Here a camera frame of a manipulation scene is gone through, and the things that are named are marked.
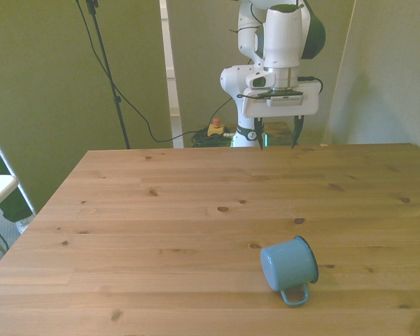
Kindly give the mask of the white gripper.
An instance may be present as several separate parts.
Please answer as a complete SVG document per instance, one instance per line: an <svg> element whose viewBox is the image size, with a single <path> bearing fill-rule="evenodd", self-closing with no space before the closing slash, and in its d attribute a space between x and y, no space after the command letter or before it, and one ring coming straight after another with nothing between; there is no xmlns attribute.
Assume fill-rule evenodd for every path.
<svg viewBox="0 0 420 336"><path fill-rule="evenodd" d="M303 82L293 88L302 94L280 94L279 96L259 99L259 94L270 94L269 88L247 88L242 97L242 115L254 118L254 131L259 147L264 145L264 122L262 118L294 116L291 148L298 143L304 125L304 116L314 115L319 109L319 82Z"/></svg>

